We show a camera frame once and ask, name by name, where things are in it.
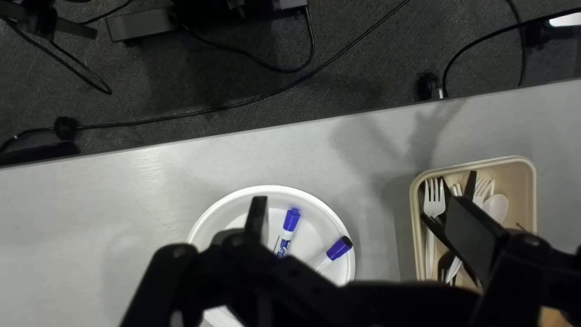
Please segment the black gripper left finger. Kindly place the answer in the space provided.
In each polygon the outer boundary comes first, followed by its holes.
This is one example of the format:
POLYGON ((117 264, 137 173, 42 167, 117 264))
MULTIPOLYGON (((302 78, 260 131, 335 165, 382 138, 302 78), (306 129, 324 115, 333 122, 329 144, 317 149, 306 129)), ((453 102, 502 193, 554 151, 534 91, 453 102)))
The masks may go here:
POLYGON ((193 244, 160 247, 120 327, 202 327, 206 314, 226 307, 244 327, 278 327, 286 309, 262 244, 268 196, 255 196, 242 227, 220 231, 206 251, 193 244))

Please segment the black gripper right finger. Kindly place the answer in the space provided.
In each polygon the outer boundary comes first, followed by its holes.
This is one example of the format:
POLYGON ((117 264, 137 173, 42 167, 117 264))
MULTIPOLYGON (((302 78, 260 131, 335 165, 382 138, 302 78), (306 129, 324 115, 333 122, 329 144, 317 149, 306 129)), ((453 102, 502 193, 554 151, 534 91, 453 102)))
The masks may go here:
POLYGON ((424 214, 422 222, 482 287, 471 327, 538 327, 544 309, 580 327, 580 253, 564 253, 538 234, 507 229, 467 198, 453 196, 445 220, 424 214))

